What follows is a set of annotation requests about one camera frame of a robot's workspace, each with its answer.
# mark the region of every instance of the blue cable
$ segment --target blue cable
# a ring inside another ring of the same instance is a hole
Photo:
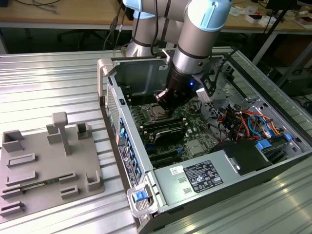
[[[257,116],[259,119],[261,119],[261,120],[264,122],[265,127],[267,128],[268,132],[269,132],[271,135],[276,136],[276,135],[274,134],[274,132],[273,132],[272,130],[269,129],[269,126],[268,126],[267,122],[265,121],[265,119],[264,119],[262,116],[259,116],[259,115],[253,115],[253,116]],[[252,118],[253,116],[250,116],[249,119],[248,119],[248,127],[249,127],[250,131],[252,131],[253,133],[257,134],[257,135],[260,137],[260,139],[262,139],[262,136],[260,135],[260,133],[254,131],[254,130],[252,129],[252,127],[251,127],[250,120],[251,120],[251,118]]]

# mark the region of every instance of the wire bundle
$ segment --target wire bundle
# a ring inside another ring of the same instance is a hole
[[[218,122],[223,123],[223,125],[227,124],[227,117],[232,117],[232,120],[229,121],[230,124],[228,123],[229,125],[232,125],[228,134],[228,137],[232,140],[238,141],[243,138],[259,140],[266,138],[256,131],[256,126],[259,127],[258,120],[263,122],[271,136],[276,137],[280,135],[273,120],[261,113],[254,113],[252,111],[227,111]]]

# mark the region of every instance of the white object on desk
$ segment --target white object on desk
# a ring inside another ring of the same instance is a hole
[[[262,25],[263,27],[266,27],[268,24],[271,27],[276,21],[275,17],[270,16],[263,16],[262,19],[259,21],[259,24]]]
[[[261,20],[261,15],[247,15],[245,20],[247,20],[249,23],[257,24]]]
[[[229,14],[232,15],[232,16],[237,17],[240,14],[242,14],[242,12],[244,12],[244,9],[237,9],[237,8],[231,6]]]

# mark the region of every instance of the motherboard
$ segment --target motherboard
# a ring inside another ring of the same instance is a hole
[[[196,100],[171,117],[157,104],[130,106],[136,127],[155,168],[205,155],[220,142],[200,114]]]

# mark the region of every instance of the sticker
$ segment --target sticker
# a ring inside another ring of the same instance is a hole
[[[186,167],[184,172],[196,193],[223,184],[220,175],[210,160]]]
[[[172,168],[170,168],[170,171],[171,171],[172,175],[176,175],[176,174],[182,173],[183,172],[183,166],[180,165],[180,166],[177,166],[177,167],[172,167]]]
[[[163,66],[159,66],[159,70],[167,70],[168,69],[168,65],[163,65]]]

